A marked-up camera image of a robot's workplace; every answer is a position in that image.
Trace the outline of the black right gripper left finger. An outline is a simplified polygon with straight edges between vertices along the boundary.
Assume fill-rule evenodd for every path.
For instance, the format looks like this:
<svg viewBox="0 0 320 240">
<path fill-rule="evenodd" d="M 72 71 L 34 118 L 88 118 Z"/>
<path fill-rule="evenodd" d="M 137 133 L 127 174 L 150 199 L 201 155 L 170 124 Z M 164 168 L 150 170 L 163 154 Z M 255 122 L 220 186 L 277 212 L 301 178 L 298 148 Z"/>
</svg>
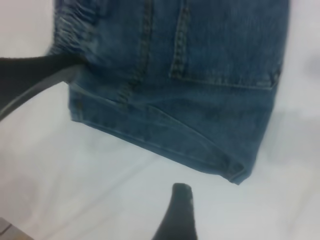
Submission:
<svg viewBox="0 0 320 240">
<path fill-rule="evenodd" d="M 0 59 L 0 119 L 44 90 L 69 84 L 85 59 L 77 54 Z"/>
</svg>

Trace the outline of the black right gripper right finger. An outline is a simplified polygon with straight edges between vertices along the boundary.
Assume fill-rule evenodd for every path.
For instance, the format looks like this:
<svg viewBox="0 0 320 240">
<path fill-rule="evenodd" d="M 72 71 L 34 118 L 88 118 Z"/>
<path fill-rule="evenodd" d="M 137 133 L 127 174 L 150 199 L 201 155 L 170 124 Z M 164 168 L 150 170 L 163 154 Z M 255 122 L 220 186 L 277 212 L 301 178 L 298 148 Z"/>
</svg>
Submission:
<svg viewBox="0 0 320 240">
<path fill-rule="evenodd" d="M 166 213 L 153 236 L 154 240 L 197 240 L 192 188 L 174 183 Z"/>
</svg>

